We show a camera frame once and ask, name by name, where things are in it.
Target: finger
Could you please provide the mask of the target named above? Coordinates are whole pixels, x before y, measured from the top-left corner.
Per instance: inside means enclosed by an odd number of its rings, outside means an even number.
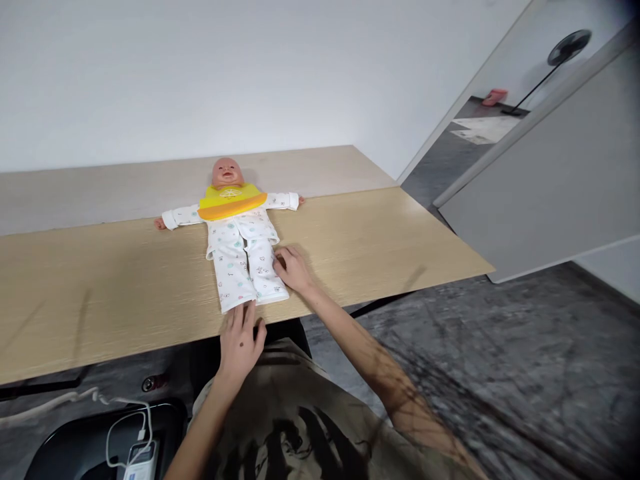
[[[267,326],[264,319],[260,319],[258,324],[258,334],[255,336],[255,346],[253,352],[256,358],[260,356],[262,350],[265,349],[265,339],[267,338]]]
[[[286,251],[287,253],[289,253],[289,250],[287,250],[287,248],[286,248],[286,247],[280,247],[280,248],[278,248],[278,250],[276,250],[275,252],[273,252],[273,254],[274,254],[276,257],[283,257],[283,252],[284,252],[284,251]]]
[[[284,278],[287,276],[287,271],[285,270],[285,268],[282,266],[282,263],[280,263],[280,260],[278,259],[273,261],[273,270],[276,272],[276,274],[280,278]]]
[[[251,300],[247,306],[245,313],[245,322],[242,326],[242,330],[247,332],[253,332],[253,326],[255,325],[255,300]]]
[[[293,255],[289,251],[289,247],[282,247],[279,250],[279,252],[280,252],[280,255],[282,256],[282,258],[284,258],[285,262],[288,262],[289,260],[291,260],[293,258]]]
[[[288,249],[294,257],[301,258],[300,253],[295,247],[288,247]]]
[[[230,331],[240,332],[242,330],[242,314],[243,314],[244,306],[242,304],[233,308],[233,325],[230,328]]]
[[[222,324],[222,332],[231,331],[233,326],[233,310],[229,310],[225,315],[224,323]]]

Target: baby doll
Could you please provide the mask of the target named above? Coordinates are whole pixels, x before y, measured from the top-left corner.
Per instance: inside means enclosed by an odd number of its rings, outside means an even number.
[[[169,210],[155,220],[158,230],[206,223],[207,260],[213,260],[222,312],[256,300],[264,305],[289,298],[273,270],[272,245],[280,242],[267,209],[296,210],[304,197],[297,193],[262,193],[245,183],[235,160],[221,158],[199,205]]]

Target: stand fan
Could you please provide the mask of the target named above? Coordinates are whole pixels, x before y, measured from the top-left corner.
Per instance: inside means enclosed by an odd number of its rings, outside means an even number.
[[[573,32],[570,35],[567,35],[562,39],[560,43],[558,43],[547,58],[547,64],[554,67],[546,77],[540,80],[538,83],[522,100],[518,103],[514,108],[510,110],[502,110],[502,113],[506,113],[507,115],[513,115],[514,117],[519,117],[522,115],[519,112],[516,112],[517,108],[524,102],[524,100],[528,99],[530,94],[532,94],[536,88],[542,85],[546,79],[548,79],[553,72],[558,70],[558,67],[562,65],[564,62],[571,60],[578,53],[582,51],[584,47],[587,46],[589,40],[591,39],[591,30],[578,30],[577,32]]]

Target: person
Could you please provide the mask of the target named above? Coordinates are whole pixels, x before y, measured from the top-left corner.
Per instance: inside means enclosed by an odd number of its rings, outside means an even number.
[[[252,301],[227,314],[220,366],[165,480],[486,478],[385,348],[312,280],[296,248],[277,250],[273,267],[378,395],[393,428],[290,340],[265,347]]]

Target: doll leg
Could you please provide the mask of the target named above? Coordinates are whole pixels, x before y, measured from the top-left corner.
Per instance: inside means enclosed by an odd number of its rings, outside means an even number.
[[[247,254],[249,256],[249,273],[253,286],[257,292],[256,304],[277,302],[289,298],[289,292],[273,270],[273,247],[269,239],[252,239],[247,241]]]
[[[218,245],[213,251],[213,268],[222,313],[257,298],[247,270],[247,254],[239,235],[237,239],[232,239],[232,243]]]

